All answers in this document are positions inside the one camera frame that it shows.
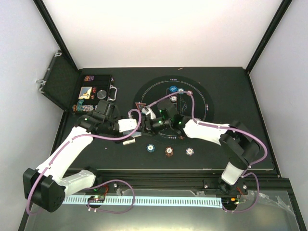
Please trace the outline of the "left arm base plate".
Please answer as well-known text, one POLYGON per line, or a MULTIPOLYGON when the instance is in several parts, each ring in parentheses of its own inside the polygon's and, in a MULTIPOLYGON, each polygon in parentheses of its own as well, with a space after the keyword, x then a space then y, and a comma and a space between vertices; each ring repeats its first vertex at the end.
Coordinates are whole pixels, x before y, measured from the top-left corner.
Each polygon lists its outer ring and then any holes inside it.
POLYGON ((87 187, 84 190, 92 190, 92 191, 95 191, 95 192, 99 192, 99 191, 102 190, 102 188, 104 188, 104 192, 106 192, 106 191, 108 191, 109 184, 118 183, 118 182, 119 182, 119 180, 108 180, 108 181, 100 183, 98 185, 87 187))

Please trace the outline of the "blue round blind button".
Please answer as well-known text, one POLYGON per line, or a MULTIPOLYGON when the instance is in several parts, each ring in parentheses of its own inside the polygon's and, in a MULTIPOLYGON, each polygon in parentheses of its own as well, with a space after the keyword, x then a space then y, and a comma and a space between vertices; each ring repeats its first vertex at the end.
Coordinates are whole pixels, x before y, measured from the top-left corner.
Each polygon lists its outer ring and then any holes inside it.
POLYGON ((170 87, 169 87, 169 91, 172 92, 172 93, 175 93, 175 92, 178 91, 178 87, 176 87, 176 86, 170 86, 170 87))

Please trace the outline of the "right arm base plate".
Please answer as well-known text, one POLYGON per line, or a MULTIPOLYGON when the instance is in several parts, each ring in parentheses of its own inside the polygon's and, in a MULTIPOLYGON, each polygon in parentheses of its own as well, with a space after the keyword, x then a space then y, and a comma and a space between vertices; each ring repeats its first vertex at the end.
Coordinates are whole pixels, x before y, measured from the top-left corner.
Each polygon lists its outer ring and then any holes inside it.
POLYGON ((247 195, 247 187, 243 179, 236 181, 234 185, 229 185, 221 178, 206 178, 203 180, 205 192, 215 195, 247 195))

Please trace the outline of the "teal poker chip stack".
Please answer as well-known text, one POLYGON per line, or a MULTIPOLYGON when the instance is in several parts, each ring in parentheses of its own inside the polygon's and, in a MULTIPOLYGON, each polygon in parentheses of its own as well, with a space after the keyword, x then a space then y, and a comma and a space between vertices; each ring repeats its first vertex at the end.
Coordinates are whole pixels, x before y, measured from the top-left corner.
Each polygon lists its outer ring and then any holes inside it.
POLYGON ((149 153, 152 153, 155 151, 155 146, 153 144, 148 144, 147 147, 146 147, 146 150, 149 152, 149 153))

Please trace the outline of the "red-brown poker chip stack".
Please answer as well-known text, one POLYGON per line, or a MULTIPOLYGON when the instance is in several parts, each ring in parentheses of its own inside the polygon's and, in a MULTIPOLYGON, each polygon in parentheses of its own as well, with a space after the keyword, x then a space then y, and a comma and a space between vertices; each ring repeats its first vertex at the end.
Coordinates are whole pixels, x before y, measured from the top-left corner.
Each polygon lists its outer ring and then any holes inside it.
POLYGON ((173 150, 172 147, 169 146, 165 149, 165 154, 166 154, 167 157, 171 157, 173 155, 173 153, 174 153, 174 150, 173 150))

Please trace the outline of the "red triangular all-in button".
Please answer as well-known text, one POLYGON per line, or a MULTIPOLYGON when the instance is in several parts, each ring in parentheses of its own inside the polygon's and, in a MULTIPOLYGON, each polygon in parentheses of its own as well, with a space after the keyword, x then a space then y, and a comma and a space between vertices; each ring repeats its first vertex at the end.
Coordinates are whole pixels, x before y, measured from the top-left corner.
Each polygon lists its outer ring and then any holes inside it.
POLYGON ((137 109, 138 109, 139 111, 141 111, 141 110, 146 106, 146 103, 135 102, 135 105, 136 105, 137 109))

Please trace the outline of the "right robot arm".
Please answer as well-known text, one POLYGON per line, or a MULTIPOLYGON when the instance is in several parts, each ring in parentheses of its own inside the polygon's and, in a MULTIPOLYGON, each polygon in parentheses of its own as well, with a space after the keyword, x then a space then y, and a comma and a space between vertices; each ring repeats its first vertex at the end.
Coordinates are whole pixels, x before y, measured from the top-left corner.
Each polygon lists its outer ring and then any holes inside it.
POLYGON ((214 124, 181 115, 174 104, 162 100, 157 104, 161 117, 156 117, 150 106, 141 109, 141 130, 152 135, 171 130, 178 138, 199 139, 219 145, 227 154, 228 163, 218 180, 218 189, 229 194, 236 182, 256 162, 260 150, 267 153, 264 143, 250 134, 241 123, 214 124))

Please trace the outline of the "deck of playing cards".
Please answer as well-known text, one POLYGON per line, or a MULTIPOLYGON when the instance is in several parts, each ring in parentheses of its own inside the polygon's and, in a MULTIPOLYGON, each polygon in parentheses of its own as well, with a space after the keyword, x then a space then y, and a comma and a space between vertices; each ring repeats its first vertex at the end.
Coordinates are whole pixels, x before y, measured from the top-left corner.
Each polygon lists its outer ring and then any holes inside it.
POLYGON ((129 136, 128 138, 124 139, 122 141, 122 144, 123 145, 129 145, 129 144, 135 143, 135 138, 136 137, 140 137, 141 135, 142 135, 141 132, 135 131, 131 136, 129 136))

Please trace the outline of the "purple chip mat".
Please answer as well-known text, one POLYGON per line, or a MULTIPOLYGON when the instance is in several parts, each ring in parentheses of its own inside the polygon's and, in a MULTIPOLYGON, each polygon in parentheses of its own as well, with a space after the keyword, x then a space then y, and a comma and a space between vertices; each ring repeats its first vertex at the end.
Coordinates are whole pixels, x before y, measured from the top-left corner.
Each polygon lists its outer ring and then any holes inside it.
POLYGON ((171 100, 172 102, 176 102, 176 101, 177 101, 177 96, 175 96, 175 95, 171 96, 171 97, 170 97, 170 100, 171 100))

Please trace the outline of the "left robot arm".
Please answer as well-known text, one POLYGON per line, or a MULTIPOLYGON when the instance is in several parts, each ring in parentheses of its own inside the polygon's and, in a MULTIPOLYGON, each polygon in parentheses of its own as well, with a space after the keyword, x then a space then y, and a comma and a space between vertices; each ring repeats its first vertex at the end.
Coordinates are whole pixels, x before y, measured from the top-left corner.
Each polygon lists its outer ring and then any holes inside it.
POLYGON ((31 204, 49 212, 57 210, 64 199, 81 190, 98 192, 103 188, 103 179, 92 168, 65 177, 64 174, 94 139, 122 141, 136 132, 141 124, 139 110, 130 110, 128 117, 116 120, 114 103, 99 101, 96 109, 82 115, 75 123, 65 141, 36 169, 28 168, 23 173, 26 211, 32 214, 31 204))

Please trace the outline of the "purple poker chip stack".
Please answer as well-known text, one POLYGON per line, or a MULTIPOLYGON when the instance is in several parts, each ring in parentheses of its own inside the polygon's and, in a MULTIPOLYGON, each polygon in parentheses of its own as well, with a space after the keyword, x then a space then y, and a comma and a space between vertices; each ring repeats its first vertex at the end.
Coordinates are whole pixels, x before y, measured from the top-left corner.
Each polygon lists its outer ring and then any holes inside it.
POLYGON ((194 154, 194 149, 193 148, 187 148, 186 149, 186 154, 189 155, 189 156, 193 155, 194 154))

